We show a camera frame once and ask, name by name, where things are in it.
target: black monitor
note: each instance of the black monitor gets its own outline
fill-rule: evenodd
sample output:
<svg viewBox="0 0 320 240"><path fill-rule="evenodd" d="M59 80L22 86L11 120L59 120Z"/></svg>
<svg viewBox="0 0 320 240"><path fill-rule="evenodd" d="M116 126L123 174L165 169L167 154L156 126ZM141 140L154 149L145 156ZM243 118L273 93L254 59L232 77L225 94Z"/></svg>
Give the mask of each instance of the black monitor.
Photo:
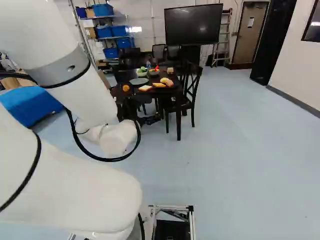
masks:
<svg viewBox="0 0 320 240"><path fill-rule="evenodd" d="M167 45L205 45L219 41L223 4L164 9Z"/></svg>

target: food item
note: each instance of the food item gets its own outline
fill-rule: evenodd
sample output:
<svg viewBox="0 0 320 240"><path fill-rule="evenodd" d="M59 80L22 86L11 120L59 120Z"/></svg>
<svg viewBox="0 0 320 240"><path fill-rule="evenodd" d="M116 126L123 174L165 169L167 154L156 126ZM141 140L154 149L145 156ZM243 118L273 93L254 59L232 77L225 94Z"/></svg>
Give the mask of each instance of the food item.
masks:
<svg viewBox="0 0 320 240"><path fill-rule="evenodd" d="M167 85L168 87L172 87L174 85L174 82L167 77L161 78L160 82Z"/></svg>
<svg viewBox="0 0 320 240"><path fill-rule="evenodd" d="M152 83L153 86L155 86L156 88L165 88L166 85L164 85L163 83L160 82L154 82Z"/></svg>
<svg viewBox="0 0 320 240"><path fill-rule="evenodd" d="M173 67L168 67L167 70L166 70L166 73L167 73L167 74L173 74L174 71L175 71L175 70L174 70Z"/></svg>
<svg viewBox="0 0 320 240"><path fill-rule="evenodd" d="M124 92L128 92L129 90L130 90L130 86L129 85L123 85L122 86L122 90L124 91Z"/></svg>
<svg viewBox="0 0 320 240"><path fill-rule="evenodd" d="M152 68L149 70L149 72L160 72L160 69Z"/></svg>
<svg viewBox="0 0 320 240"><path fill-rule="evenodd" d="M140 91L146 92L150 89L152 89L152 86L148 86L148 85L143 85L141 87L138 88Z"/></svg>
<svg viewBox="0 0 320 240"><path fill-rule="evenodd" d="M137 72L138 72L139 74L145 73L145 72L147 72L147 71L148 71L148 69L146 69L144 66L142 66L141 68L139 68L139 69L137 70Z"/></svg>

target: blue storage bin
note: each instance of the blue storage bin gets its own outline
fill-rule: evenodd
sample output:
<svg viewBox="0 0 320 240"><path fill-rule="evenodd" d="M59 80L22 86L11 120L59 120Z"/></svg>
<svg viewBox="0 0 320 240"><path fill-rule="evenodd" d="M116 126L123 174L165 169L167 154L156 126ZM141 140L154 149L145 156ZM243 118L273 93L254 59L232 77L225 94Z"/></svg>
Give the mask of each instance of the blue storage bin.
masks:
<svg viewBox="0 0 320 240"><path fill-rule="evenodd" d="M125 37L129 36L129 27L128 26L112 26L111 27L113 36L115 37Z"/></svg>
<svg viewBox="0 0 320 240"><path fill-rule="evenodd" d="M109 5L109 4L95 4L92 5L94 14L97 17L102 17L102 16L110 16L114 15L114 7Z"/></svg>
<svg viewBox="0 0 320 240"><path fill-rule="evenodd" d="M116 45L118 46L119 49L134 48L135 41L132 37L119 38L116 40Z"/></svg>
<svg viewBox="0 0 320 240"><path fill-rule="evenodd" d="M75 7L76 14L78 14L79 18L85 19L87 17L86 9L84 7Z"/></svg>
<svg viewBox="0 0 320 240"><path fill-rule="evenodd" d="M107 59L117 59L118 49L115 47L103 49L103 53Z"/></svg>
<svg viewBox="0 0 320 240"><path fill-rule="evenodd" d="M98 39L112 37L112 32L111 32L111 27L110 26L104 26L102 28L97 27L96 28L96 33L98 35Z"/></svg>

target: brown door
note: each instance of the brown door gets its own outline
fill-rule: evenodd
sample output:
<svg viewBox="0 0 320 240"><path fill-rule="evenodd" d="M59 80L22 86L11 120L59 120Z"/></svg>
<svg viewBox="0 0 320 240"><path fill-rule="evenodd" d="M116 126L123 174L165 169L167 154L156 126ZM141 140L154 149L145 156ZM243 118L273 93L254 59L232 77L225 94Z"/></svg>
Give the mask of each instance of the brown door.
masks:
<svg viewBox="0 0 320 240"><path fill-rule="evenodd" d="M253 62L268 5L268 2L261 1L245 1L243 3L239 32L232 60L233 64Z"/></svg>

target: ladder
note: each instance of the ladder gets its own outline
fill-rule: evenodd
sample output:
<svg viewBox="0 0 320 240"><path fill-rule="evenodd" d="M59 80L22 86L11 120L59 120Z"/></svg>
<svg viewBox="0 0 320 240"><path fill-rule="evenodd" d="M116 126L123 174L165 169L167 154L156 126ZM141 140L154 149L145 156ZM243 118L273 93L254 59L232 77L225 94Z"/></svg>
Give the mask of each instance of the ladder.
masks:
<svg viewBox="0 0 320 240"><path fill-rule="evenodd" d="M232 8L222 11L219 42L213 45L212 49L212 65L211 67L217 67L218 61L223 61L223 65L226 66L230 61L230 21L232 15Z"/></svg>

